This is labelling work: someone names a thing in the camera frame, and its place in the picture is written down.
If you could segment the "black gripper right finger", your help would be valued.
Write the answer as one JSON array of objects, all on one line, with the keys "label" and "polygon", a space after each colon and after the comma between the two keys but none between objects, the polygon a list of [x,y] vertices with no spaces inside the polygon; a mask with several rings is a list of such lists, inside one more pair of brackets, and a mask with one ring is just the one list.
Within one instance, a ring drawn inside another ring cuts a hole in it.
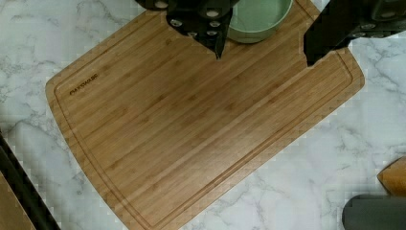
[{"label": "black gripper right finger", "polygon": [[354,39],[405,31],[406,0],[330,0],[304,34],[308,66]]}]

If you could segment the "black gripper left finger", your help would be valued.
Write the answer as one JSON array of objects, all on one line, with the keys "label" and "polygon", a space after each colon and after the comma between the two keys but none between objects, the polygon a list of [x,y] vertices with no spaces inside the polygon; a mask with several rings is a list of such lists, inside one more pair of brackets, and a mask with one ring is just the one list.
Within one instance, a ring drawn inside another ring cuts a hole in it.
[{"label": "black gripper left finger", "polygon": [[148,11],[166,13],[167,23],[221,59],[233,7],[239,0],[135,0]]}]

